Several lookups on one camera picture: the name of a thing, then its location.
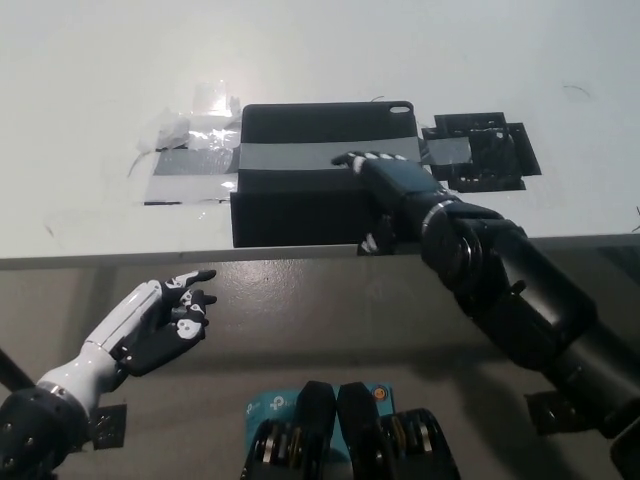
white robotic hand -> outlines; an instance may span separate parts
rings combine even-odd
[[[103,393],[205,338],[206,307],[216,297],[189,287],[215,274],[196,271],[139,285],[91,332],[75,359],[48,371],[35,388],[12,393],[0,407],[0,478],[59,465],[89,439],[89,419]]]

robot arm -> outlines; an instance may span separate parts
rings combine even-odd
[[[640,478],[640,361],[598,320],[596,306],[498,213],[463,202],[415,162],[338,157],[382,210],[372,246],[419,241],[422,260],[460,308],[517,365],[539,371],[606,438],[624,478]]]
[[[88,440],[91,414],[103,393],[128,375],[142,376],[205,337],[206,306],[216,298],[190,290],[215,271],[196,271],[136,287],[84,341],[79,355],[48,371],[34,388],[12,393],[0,407],[0,478],[59,465]],[[175,308],[186,310],[172,318]]]

gray floor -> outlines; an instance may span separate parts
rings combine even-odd
[[[553,258],[638,345],[637,287],[593,252]],[[38,378],[139,282],[193,267],[0,272],[2,348]],[[129,405],[125,448],[71,456],[62,480],[238,478],[246,402],[308,379],[392,382],[398,409],[436,413],[465,479],[616,478],[597,434],[535,436],[523,394],[549,385],[503,361],[416,258],[215,268],[206,342],[106,397]]]

white table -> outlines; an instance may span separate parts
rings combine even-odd
[[[222,78],[242,104],[406,99],[524,122],[543,175],[468,194],[550,244],[633,245],[640,3],[23,0],[0,4],[0,267],[353,254],[234,250],[228,205],[143,207],[141,129]]]

black tablet case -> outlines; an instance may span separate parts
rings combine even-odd
[[[238,189],[231,195],[234,246],[360,243],[380,212],[331,158],[385,148],[419,160],[410,103],[245,107]]]

